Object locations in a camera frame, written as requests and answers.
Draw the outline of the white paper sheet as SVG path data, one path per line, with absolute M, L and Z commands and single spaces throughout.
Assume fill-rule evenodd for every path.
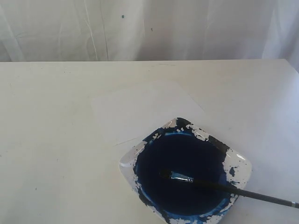
M 174 81 L 154 81 L 94 98 L 92 108 L 102 137 L 114 145 L 146 137 L 176 117 L 196 124 L 203 109 Z

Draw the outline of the black paintbrush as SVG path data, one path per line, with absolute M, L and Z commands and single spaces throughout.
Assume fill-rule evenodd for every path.
M 192 177 L 189 177 L 189 176 L 186 176 L 186 175 L 183 175 L 180 173 L 176 173 L 176 172 L 173 172 L 173 171 L 167 170 L 167 169 L 161 170 L 159 172 L 159 174 L 164 179 L 175 180 L 175 181 L 180 181 L 180 182 L 187 182 L 194 186 L 198 186 L 198 187 L 202 187 L 202 188 L 220 190 L 220 191 L 224 191 L 224 192 L 227 192 L 230 194 L 235 194 L 238 196 L 248 197 L 248 198 L 265 201 L 265 202 L 269 202 L 269 203 L 275 203 L 275 204 L 292 207 L 292 208 L 296 208 L 296 209 L 299 208 L 299 203 L 297 203 L 297 202 L 288 201 L 288 200 L 280 199 L 280 198 L 276 198 L 276 197 L 271 197 L 271 196 L 267 196 L 267 195 L 263 195 L 263 194 L 259 194 L 259 193 L 255 193 L 255 192 L 250 192 L 250 191 L 246 191 L 243 189 L 238 189 L 236 187 L 230 187 L 230 186 L 226 186 L 226 185 L 222 185 L 222 184 L 218 184 L 218 183 L 214 183 L 214 182 L 194 179 Z

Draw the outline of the white square paint dish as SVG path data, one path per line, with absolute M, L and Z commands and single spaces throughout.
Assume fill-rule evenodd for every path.
M 248 159 L 184 118 L 143 139 L 119 168 L 140 200 L 168 224 L 216 224 L 238 196 L 165 179 L 163 169 L 239 189 L 252 173 Z

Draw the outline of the white backdrop cloth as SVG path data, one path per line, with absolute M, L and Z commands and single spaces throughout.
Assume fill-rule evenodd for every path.
M 299 60 L 296 0 L 3 0 L 0 59 Z

